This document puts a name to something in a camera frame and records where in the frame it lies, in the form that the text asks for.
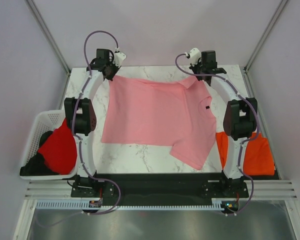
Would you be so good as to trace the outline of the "pink polo shirt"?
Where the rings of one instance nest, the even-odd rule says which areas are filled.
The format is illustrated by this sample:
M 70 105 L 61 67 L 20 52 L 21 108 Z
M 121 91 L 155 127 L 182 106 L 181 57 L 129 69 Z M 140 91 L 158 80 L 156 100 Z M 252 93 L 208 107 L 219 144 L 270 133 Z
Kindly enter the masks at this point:
M 216 141 L 217 120 L 205 83 L 190 76 L 157 82 L 117 76 L 101 141 L 170 147 L 170 155 L 200 170 Z

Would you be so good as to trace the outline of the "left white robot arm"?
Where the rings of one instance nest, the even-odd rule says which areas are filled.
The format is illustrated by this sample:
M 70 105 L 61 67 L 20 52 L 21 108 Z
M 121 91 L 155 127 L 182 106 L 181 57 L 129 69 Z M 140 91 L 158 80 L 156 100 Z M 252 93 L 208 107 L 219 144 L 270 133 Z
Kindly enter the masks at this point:
M 93 99 L 105 80 L 113 80 L 122 66 L 126 55 L 116 49 L 97 49 L 96 57 L 88 63 L 85 80 L 77 97 L 64 100 L 67 126 L 75 139 L 77 148 L 77 175 L 89 178 L 96 174 L 93 160 L 93 137 L 97 127 L 97 117 Z

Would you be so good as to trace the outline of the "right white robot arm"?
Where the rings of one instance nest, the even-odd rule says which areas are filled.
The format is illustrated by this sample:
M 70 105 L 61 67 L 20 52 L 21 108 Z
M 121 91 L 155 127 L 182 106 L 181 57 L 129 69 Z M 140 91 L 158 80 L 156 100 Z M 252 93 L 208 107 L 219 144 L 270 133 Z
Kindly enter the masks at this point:
M 223 196 L 230 197 L 237 191 L 233 180 L 244 176 L 243 164 L 248 142 L 253 132 L 259 130 L 258 102 L 239 92 L 226 70 L 218 67 L 214 50 L 193 48 L 187 58 L 190 61 L 189 69 L 197 79 L 205 81 L 226 103 L 223 131 L 228 136 L 228 149 L 223 174 L 227 179 L 219 184 L 219 191 Z

